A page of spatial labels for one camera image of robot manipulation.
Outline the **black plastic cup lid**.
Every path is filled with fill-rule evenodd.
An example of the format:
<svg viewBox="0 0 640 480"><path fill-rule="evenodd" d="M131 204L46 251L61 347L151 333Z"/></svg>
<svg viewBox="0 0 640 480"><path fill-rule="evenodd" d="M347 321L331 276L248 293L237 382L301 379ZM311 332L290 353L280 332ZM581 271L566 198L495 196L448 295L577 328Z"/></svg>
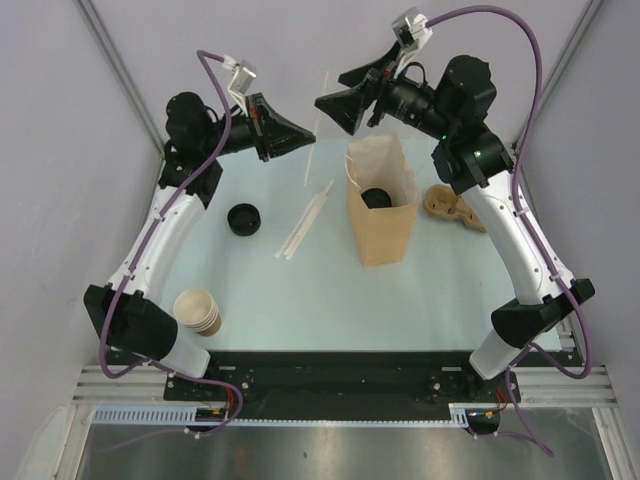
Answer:
<svg viewBox="0 0 640 480"><path fill-rule="evenodd" d="M361 198L368 209L391 208L391 196L381 188L370 188L361 193Z"/></svg>

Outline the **brown paper takeout bag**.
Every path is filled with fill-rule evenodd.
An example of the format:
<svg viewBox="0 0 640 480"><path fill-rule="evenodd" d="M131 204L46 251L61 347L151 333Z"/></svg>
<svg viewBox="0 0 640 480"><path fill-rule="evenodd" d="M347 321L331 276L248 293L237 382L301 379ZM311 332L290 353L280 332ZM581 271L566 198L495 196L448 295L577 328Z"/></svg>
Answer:
<svg viewBox="0 0 640 480"><path fill-rule="evenodd" d="M422 193L395 134L374 135L349 143L346 161L347 211L365 267L401 262L408 249ZM393 206L368 209L361 193L385 190Z"/></svg>

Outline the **stack of brown paper cups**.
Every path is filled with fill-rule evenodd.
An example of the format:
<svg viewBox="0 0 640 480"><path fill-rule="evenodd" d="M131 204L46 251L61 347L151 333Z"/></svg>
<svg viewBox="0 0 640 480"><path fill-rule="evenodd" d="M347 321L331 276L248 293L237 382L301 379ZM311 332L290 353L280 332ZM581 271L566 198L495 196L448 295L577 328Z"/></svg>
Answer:
<svg viewBox="0 0 640 480"><path fill-rule="evenodd" d="M180 324L201 336L216 334L222 324L217 303L204 289L182 292L174 302L173 314Z"/></svg>

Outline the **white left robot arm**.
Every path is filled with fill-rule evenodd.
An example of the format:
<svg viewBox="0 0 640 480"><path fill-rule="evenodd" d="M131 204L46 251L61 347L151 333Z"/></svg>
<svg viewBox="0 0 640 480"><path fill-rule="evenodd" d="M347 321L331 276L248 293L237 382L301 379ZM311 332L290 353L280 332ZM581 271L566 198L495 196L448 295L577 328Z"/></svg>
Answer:
<svg viewBox="0 0 640 480"><path fill-rule="evenodd" d="M311 145L315 136L278 114L263 94L222 117L193 92L173 96L166 106L165 164L149 216L134 246L105 285L91 285L84 305L100 347L114 347L186 375L197 398L214 397L221 376L209 368L209 352L181 332L159 303L168 273L189 230L206 211L223 168L211 156L253 150L267 162Z"/></svg>

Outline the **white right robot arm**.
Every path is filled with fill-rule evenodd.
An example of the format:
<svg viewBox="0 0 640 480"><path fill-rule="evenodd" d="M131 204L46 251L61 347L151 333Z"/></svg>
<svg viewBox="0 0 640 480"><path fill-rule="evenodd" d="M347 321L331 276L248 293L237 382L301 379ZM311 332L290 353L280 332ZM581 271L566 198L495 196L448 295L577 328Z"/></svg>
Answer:
<svg viewBox="0 0 640 480"><path fill-rule="evenodd" d="M578 313L595 288L557 259L529 215L514 161L485 123L497 95L488 63L458 55L431 87L405 76L399 51L394 46L380 59L341 74L343 90L317 98L315 106L348 134L371 110L370 127L390 115L437 140L432 158L439 179L478 215L515 293L492 313L491 332L469 358L473 369L461 376L463 393L484 401L496 391L496 377L541 334Z"/></svg>

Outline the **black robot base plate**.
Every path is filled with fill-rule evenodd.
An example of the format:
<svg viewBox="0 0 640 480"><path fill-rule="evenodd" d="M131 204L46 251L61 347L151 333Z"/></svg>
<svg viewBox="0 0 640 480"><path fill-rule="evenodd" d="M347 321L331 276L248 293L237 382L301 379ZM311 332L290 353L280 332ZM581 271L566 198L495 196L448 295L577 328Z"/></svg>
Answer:
<svg viewBox="0 0 640 480"><path fill-rule="evenodd" d="M515 375L482 379L469 352L215 352L207 384L167 378L163 399L210 404L232 388L242 420L443 420L453 403L520 397Z"/></svg>

